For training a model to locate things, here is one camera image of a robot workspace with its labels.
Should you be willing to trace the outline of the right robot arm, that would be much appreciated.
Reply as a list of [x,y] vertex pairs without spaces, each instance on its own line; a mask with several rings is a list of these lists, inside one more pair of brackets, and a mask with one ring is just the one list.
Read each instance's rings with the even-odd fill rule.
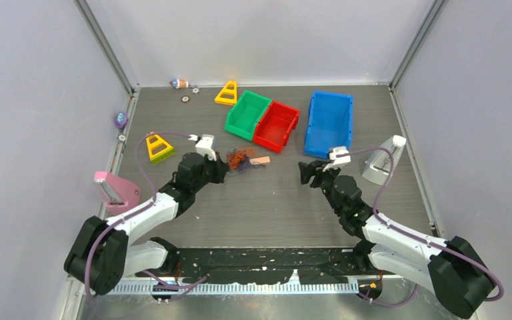
[[356,180],[326,161],[300,162],[301,184],[319,188],[343,230],[359,238],[354,265],[362,273],[388,271],[430,291],[450,313],[470,318],[499,288],[472,245],[446,240],[390,220],[362,200]]

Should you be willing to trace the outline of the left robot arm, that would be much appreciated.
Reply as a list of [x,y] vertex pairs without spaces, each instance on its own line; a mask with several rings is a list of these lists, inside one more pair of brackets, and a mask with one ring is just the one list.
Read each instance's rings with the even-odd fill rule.
[[136,240],[186,212],[196,194],[210,183],[223,183],[228,170],[220,157],[184,155],[171,180],[146,202],[108,219],[92,216],[85,220],[67,254],[64,271],[98,295],[109,293],[122,278],[139,272],[172,275],[178,266],[174,245],[159,237],[140,245]]

